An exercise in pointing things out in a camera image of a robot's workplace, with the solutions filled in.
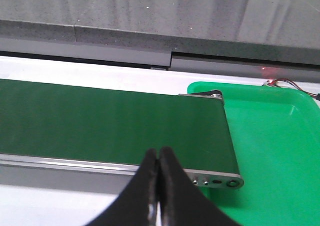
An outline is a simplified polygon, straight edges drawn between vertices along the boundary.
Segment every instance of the gray countertop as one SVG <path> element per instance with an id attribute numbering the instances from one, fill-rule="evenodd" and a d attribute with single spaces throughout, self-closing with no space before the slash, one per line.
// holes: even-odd
<path id="1" fill-rule="evenodd" d="M 320 65 L 320 0 L 0 0 L 0 37 Z"/>

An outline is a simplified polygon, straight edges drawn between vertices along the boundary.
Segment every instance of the green plastic tray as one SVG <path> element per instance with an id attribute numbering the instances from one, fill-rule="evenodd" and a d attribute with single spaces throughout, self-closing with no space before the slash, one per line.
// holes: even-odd
<path id="1" fill-rule="evenodd" d="M 243 225 L 320 225 L 320 109 L 294 89 L 195 82 L 219 89 L 244 186 L 202 189 Z"/>

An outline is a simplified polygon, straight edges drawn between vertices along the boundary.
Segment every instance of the white surface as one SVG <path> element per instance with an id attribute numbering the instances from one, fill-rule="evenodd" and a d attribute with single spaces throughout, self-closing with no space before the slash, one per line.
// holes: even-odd
<path id="1" fill-rule="evenodd" d="M 174 95 L 196 81 L 262 85 L 267 80 L 10 57 L 0 57 L 0 78 Z M 298 85 L 320 92 L 320 84 Z M 0 225 L 25 226 L 83 225 L 116 197 L 7 185 L 0 185 L 0 195 Z"/>

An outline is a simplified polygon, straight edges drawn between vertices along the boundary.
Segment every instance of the cable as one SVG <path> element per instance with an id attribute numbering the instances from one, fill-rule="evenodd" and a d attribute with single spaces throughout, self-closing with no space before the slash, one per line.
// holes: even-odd
<path id="1" fill-rule="evenodd" d="M 304 91 L 300 86 L 298 86 L 294 81 L 288 79 L 288 78 L 278 78 L 278 79 L 275 79 L 275 80 L 272 80 L 271 82 L 269 81 L 266 81 L 263 86 L 270 86 L 270 87 L 281 87 L 277 84 L 277 82 L 286 82 L 290 85 L 292 85 L 294 88 L 298 89 L 299 91 L 302 91 L 304 93 L 307 93 L 309 96 L 311 96 L 312 98 L 320 101 L 320 93 L 318 94 L 315 94 L 315 93 L 311 93 L 311 92 L 307 92 L 307 91 Z"/>

